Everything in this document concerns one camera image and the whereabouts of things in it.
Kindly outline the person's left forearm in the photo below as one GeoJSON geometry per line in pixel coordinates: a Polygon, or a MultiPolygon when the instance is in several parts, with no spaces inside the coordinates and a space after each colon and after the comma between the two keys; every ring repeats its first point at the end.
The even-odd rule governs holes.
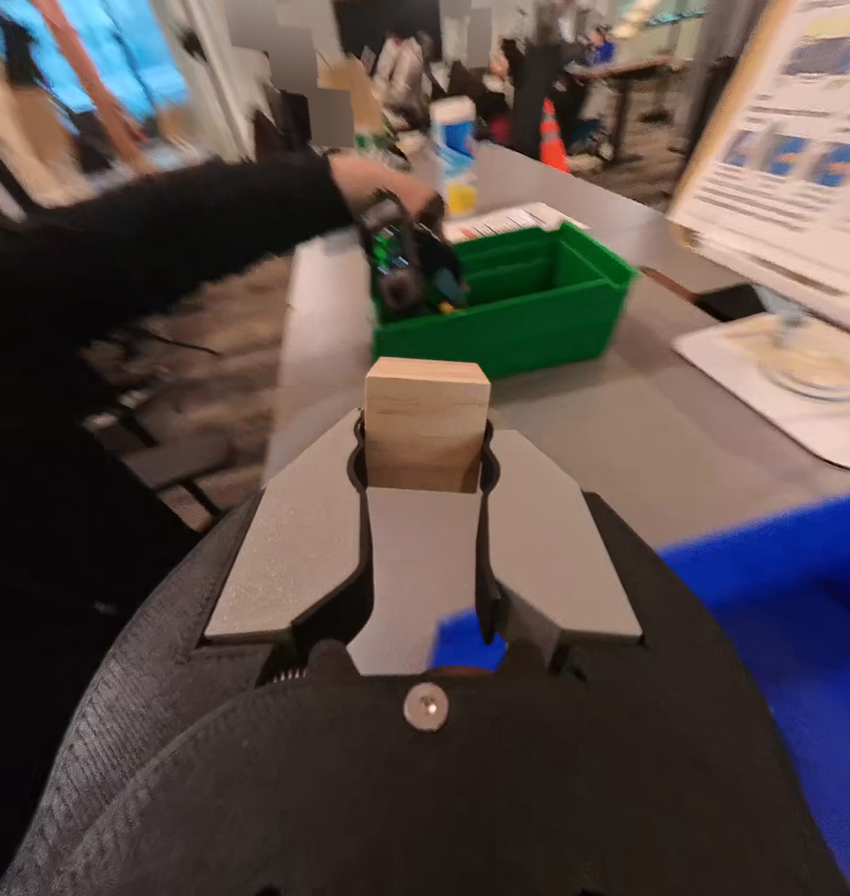
{"type": "Polygon", "coordinates": [[[311,153],[210,162],[0,218],[0,439],[64,414],[92,342],[352,221],[311,153]]]}

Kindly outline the green plastic bin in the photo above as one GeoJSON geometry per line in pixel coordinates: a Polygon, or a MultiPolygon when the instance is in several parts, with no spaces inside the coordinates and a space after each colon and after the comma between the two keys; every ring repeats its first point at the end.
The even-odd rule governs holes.
{"type": "Polygon", "coordinates": [[[454,310],[440,308],[446,299],[434,288],[420,312],[389,309],[370,261],[373,359],[471,362],[489,379],[592,360],[606,350],[638,275],[568,221],[453,249],[466,286],[464,305],[454,310]]]}

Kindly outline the diagonal support beam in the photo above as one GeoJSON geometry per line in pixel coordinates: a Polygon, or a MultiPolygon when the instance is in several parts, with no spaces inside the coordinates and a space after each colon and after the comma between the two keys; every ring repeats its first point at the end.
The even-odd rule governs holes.
{"type": "Polygon", "coordinates": [[[61,54],[74,71],[84,92],[90,97],[105,129],[109,143],[118,156],[136,173],[154,173],[153,164],[129,131],[118,104],[108,92],[95,64],[86,52],[77,31],[56,1],[32,1],[55,39],[61,54]]]}

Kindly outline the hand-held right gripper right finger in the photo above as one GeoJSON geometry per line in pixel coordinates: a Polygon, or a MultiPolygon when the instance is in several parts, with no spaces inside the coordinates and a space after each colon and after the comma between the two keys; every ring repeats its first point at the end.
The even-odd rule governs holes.
{"type": "Polygon", "coordinates": [[[481,454],[475,611],[486,644],[527,641],[551,670],[580,643],[643,640],[582,488],[520,432],[492,426],[481,454]]]}

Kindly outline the wipes canister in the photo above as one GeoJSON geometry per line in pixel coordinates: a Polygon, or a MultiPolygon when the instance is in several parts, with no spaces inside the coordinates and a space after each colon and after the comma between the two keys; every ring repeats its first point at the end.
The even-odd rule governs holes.
{"type": "Polygon", "coordinates": [[[466,96],[442,98],[430,106],[440,191],[446,212],[454,217],[471,214],[476,207],[475,112],[466,96]]]}

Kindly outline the person's left hand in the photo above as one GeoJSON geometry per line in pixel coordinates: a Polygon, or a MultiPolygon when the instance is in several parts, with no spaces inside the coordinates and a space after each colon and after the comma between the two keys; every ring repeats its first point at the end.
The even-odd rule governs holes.
{"type": "Polygon", "coordinates": [[[328,161],[332,179],[351,212],[360,213],[376,194],[386,192],[397,197],[413,220],[443,234],[446,207],[431,184],[352,152],[333,154],[328,161]]]}

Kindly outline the orange traffic cone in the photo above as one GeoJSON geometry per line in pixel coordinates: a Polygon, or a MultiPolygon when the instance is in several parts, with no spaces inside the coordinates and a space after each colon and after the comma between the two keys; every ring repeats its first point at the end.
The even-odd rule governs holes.
{"type": "Polygon", "coordinates": [[[539,135],[540,162],[549,168],[570,175],[568,156],[558,127],[555,106],[549,98],[543,99],[539,135]]]}

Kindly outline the wooden-top standing desk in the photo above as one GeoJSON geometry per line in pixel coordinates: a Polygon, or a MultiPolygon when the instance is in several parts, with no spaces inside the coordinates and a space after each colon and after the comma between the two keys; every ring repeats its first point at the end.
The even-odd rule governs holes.
{"type": "Polygon", "coordinates": [[[668,54],[573,73],[579,102],[575,122],[563,137],[569,170],[585,170],[585,159],[595,160],[603,170],[642,162],[643,154],[625,145],[634,91],[642,83],[666,84],[678,62],[668,54]]]}

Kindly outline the blue plastic bin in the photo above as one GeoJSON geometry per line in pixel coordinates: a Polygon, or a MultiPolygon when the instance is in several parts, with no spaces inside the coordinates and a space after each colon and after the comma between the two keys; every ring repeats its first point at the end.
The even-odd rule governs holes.
{"type": "Polygon", "coordinates": [[[850,498],[658,556],[587,503],[643,624],[453,682],[435,894],[850,894],[850,498]]]}

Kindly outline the person's torso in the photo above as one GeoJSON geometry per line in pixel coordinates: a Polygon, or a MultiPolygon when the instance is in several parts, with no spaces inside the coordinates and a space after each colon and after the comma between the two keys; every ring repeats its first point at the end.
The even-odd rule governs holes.
{"type": "Polygon", "coordinates": [[[95,669],[198,540],[81,427],[0,427],[0,878],[95,669]]]}

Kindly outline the medium natural wooden cube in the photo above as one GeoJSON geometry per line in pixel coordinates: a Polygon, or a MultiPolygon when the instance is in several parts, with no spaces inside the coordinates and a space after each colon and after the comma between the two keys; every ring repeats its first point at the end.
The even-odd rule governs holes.
{"type": "Polygon", "coordinates": [[[475,493],[490,392],[475,363],[380,357],[364,385],[369,485],[475,493]]]}

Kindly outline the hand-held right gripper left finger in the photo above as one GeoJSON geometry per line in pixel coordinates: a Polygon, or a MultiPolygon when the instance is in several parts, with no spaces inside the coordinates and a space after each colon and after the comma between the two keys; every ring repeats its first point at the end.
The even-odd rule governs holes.
{"type": "Polygon", "coordinates": [[[361,409],[275,475],[205,629],[223,644],[349,644],[373,610],[361,409]]]}

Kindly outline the small wooden document stand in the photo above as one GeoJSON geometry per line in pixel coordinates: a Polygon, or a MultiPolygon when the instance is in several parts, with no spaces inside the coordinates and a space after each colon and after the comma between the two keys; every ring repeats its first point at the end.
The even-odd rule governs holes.
{"type": "Polygon", "coordinates": [[[312,115],[315,143],[329,149],[351,149],[364,142],[386,140],[388,124],[375,87],[362,61],[347,54],[336,61],[318,59],[318,88],[312,115]]]}

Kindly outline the white paper sheets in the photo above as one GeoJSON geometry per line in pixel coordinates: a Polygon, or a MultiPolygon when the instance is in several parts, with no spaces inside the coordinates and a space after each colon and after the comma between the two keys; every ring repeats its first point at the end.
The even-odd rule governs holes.
{"type": "Polygon", "coordinates": [[[449,219],[443,224],[443,234],[451,244],[458,244],[519,230],[539,229],[551,232],[557,230],[563,223],[569,223],[577,230],[585,232],[591,230],[589,225],[545,203],[527,203],[466,218],[449,219]]]}

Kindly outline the printed instruction sheet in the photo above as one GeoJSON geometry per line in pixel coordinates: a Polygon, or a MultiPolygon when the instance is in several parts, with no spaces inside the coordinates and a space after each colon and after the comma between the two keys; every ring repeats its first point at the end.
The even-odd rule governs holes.
{"type": "Polygon", "coordinates": [[[668,217],[850,297],[850,2],[768,5],[668,217]]]}

